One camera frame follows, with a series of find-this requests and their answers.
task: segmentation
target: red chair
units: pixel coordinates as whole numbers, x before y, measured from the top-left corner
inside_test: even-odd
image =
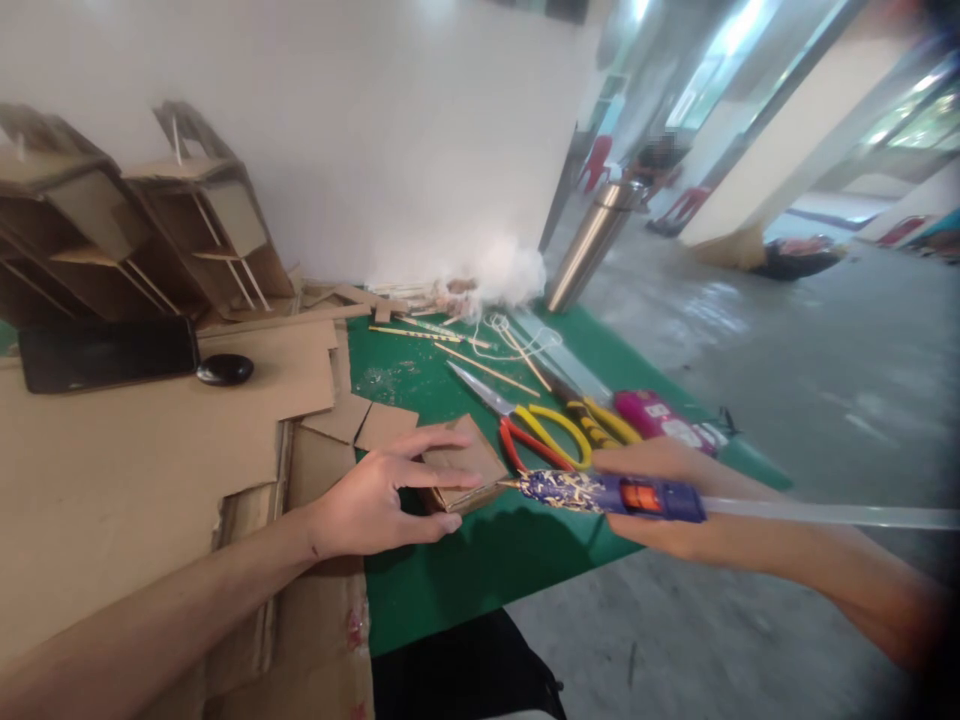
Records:
[[[591,192],[597,186],[597,182],[603,177],[604,173],[607,175],[607,180],[610,179],[610,168],[605,167],[605,165],[607,156],[610,155],[610,148],[612,147],[612,135],[598,135],[597,139],[593,141],[593,149],[590,151],[590,157],[587,158],[583,170],[580,171],[580,177],[577,178],[577,186],[579,186],[580,181],[583,180],[583,176],[588,171],[590,172],[590,177],[587,178],[587,186],[583,189],[584,195]]]
[[[667,212],[663,214],[663,217],[657,222],[667,222],[674,210],[678,210],[678,212],[673,222],[678,225],[686,222],[696,214],[697,210],[707,201],[707,198],[710,197],[710,193],[712,192],[713,188],[708,188],[703,185],[700,187],[687,188],[673,204],[673,207],[667,210]]]

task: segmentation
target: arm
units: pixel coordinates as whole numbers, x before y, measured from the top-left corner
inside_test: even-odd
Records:
[[[476,485],[470,473],[410,461],[469,443],[422,428],[367,455],[316,502],[56,635],[0,673],[0,717],[130,717],[314,563],[454,532],[459,515],[407,515],[397,489]]]
[[[786,500],[671,438],[599,451],[594,463],[607,472],[684,480],[705,495]],[[945,605],[936,583],[853,528],[723,514],[700,525],[624,515],[607,520],[618,535],[675,557],[806,585],[904,667],[916,667],[925,657]]]

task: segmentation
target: smartphone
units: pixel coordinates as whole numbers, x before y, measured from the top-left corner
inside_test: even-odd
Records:
[[[51,395],[195,372],[200,363],[190,318],[80,321],[18,334],[27,390]]]

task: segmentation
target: green mat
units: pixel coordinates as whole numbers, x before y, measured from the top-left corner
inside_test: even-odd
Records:
[[[689,420],[711,417],[711,413],[584,309],[574,308],[564,316],[543,311],[537,314],[562,335],[566,346],[581,361],[594,359],[590,369],[612,390],[652,389]],[[420,413],[421,425],[470,413],[499,448],[498,418],[475,399],[446,365],[447,360],[457,362],[456,359],[428,340],[370,332],[368,324],[369,318],[350,321],[355,393],[415,410]],[[452,328],[467,332],[463,326]],[[479,337],[498,340],[489,328],[482,328]],[[488,352],[508,354],[505,348]],[[462,353],[471,355],[465,348]],[[481,362],[496,365],[498,371],[528,387],[539,387],[522,363]],[[511,402],[527,403],[533,399],[479,370],[477,374]],[[536,402],[559,409],[546,393]],[[569,440],[559,430],[554,436]],[[572,441],[561,444],[573,450]],[[523,452],[521,455],[530,466],[542,465],[535,456],[524,456]],[[721,459],[772,487],[785,489],[790,485],[779,470],[742,440],[732,441]],[[409,491],[404,496],[404,507],[422,512],[419,500]],[[611,533],[601,516],[547,508],[518,492],[507,492],[492,505],[467,515],[459,532],[435,545],[400,548],[366,559],[371,653],[376,656],[389,652],[639,549],[640,546]]]

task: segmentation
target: black mouse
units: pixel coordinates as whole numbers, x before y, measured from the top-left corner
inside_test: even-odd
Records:
[[[211,355],[197,367],[197,378],[207,385],[241,385],[253,375],[253,360],[246,355]]]

